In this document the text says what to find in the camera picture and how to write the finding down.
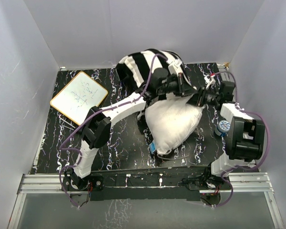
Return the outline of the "black white striped pillowcase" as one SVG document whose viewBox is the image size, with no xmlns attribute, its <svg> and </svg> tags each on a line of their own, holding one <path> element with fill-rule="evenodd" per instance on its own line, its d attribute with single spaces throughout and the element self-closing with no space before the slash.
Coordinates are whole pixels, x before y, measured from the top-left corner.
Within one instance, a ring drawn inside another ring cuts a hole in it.
<svg viewBox="0 0 286 229">
<path fill-rule="evenodd" d="M 149 71 L 157 68 L 168 69 L 169 64 L 182 58 L 173 51 L 147 49 L 124 56 L 116 65 L 115 70 L 120 81 L 137 89 L 148 79 Z"/>
</svg>

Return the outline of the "white pillow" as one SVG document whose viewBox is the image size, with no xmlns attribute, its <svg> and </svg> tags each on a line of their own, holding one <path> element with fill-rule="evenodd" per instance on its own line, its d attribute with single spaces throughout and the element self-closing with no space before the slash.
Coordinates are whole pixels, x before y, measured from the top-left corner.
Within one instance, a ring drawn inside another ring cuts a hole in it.
<svg viewBox="0 0 286 229">
<path fill-rule="evenodd" d="M 145 110 L 157 154 L 164 156 L 180 146 L 197 128 L 205 106 L 188 103 L 190 97 L 160 100 Z"/>
</svg>

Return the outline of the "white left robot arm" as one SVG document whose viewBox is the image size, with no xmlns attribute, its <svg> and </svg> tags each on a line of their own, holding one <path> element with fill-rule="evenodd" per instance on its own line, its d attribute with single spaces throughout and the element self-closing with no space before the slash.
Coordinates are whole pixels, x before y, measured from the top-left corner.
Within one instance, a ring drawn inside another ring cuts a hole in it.
<svg viewBox="0 0 286 229">
<path fill-rule="evenodd" d="M 170 65 L 168 69 L 156 68 L 147 80 L 125 99 L 102 109 L 92 107 L 83 124 L 78 127 L 82 137 L 81 148 L 70 173 L 64 173 L 65 178 L 78 190 L 85 190 L 89 184 L 88 176 L 91 174 L 94 158 L 99 148 L 108 142 L 110 130 L 117 122 L 143 111 L 148 103 L 160 95 L 186 97 L 196 94 L 197 91 L 195 86 L 187 82 L 181 67 Z"/>
</svg>

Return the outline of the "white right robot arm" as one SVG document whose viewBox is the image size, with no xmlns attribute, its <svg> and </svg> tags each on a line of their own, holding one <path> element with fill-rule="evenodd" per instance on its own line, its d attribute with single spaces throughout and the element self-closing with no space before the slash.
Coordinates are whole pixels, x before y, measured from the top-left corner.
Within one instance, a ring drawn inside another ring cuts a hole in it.
<svg viewBox="0 0 286 229">
<path fill-rule="evenodd" d="M 224 81 L 219 90 L 210 86 L 201 87 L 190 99 L 190 104 L 202 107 L 212 105 L 220 112 L 223 121 L 214 129 L 220 136 L 227 135 L 225 152 L 205 170 L 201 179 L 208 189 L 214 189 L 220 184 L 220 179 L 228 177 L 235 168 L 250 170 L 248 163 L 253 160 L 264 162 L 270 140 L 269 128 L 262 118 L 255 119 L 254 113 L 238 108 L 233 92 L 234 82 Z"/>
</svg>

